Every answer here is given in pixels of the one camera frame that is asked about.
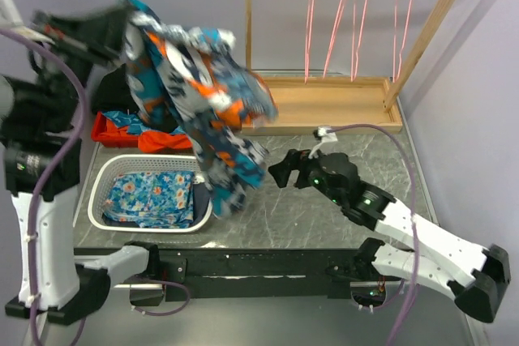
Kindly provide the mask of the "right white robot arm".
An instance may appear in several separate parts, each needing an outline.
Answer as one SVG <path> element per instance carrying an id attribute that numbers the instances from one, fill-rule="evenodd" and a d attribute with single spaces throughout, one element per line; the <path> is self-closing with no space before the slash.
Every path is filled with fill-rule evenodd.
<path id="1" fill-rule="evenodd" d="M 354 262 L 361 278 L 373 280 L 381 274 L 413 280 L 445 295 L 471 318 L 495 321 L 511 281 L 504 248 L 467 241 L 413 214 L 401 200 L 362 180 L 344 153 L 291 149 L 268 171 L 280 188 L 298 172 L 296 188 L 315 188 L 351 222 L 404 245 L 398 249 L 366 240 Z"/>

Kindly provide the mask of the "blue orange patterned shorts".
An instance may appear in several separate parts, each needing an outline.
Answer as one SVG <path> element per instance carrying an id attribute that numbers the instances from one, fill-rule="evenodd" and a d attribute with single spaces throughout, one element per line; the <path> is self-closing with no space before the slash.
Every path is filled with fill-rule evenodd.
<path id="1" fill-rule="evenodd" d="M 143 123 L 175 122 L 190 140 L 217 217 L 241 211 L 264 181 L 268 150 L 240 136 L 273 122 L 278 108 L 263 79 L 232 57 L 231 31 L 167 24 L 146 3 L 131 7 L 124 49 L 127 84 Z"/>

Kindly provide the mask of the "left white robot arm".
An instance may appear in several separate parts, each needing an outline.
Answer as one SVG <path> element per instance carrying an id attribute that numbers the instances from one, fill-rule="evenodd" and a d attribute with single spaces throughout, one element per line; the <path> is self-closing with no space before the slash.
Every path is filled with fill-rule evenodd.
<path id="1" fill-rule="evenodd" d="M 17 213 L 23 275 L 6 314 L 68 326 L 105 303 L 111 288 L 161 273 L 156 245 L 132 241 L 89 263 L 74 256 L 73 212 L 79 190 L 81 133 L 92 68 L 115 63 L 122 50 L 128 2 L 79 16 L 38 11 L 32 26 L 11 13 L 1 33 L 28 48 L 36 81 L 1 78 L 1 142 L 7 190 Z"/>

